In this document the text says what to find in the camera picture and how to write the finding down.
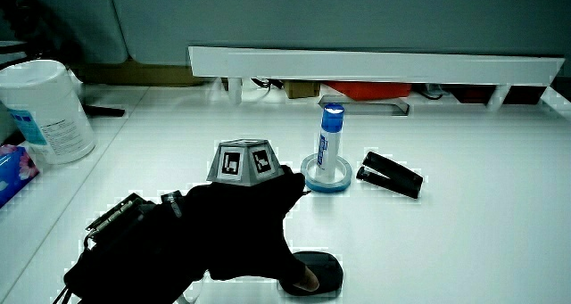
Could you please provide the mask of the person's left hand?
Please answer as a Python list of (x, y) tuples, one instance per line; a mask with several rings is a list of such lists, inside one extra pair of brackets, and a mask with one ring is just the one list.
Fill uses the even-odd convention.
[(207, 184), (186, 195), (200, 258), (215, 280), (261, 276), (314, 292), (319, 280), (290, 251), (283, 221), (306, 194), (305, 177), (277, 160), (263, 139), (222, 142)]

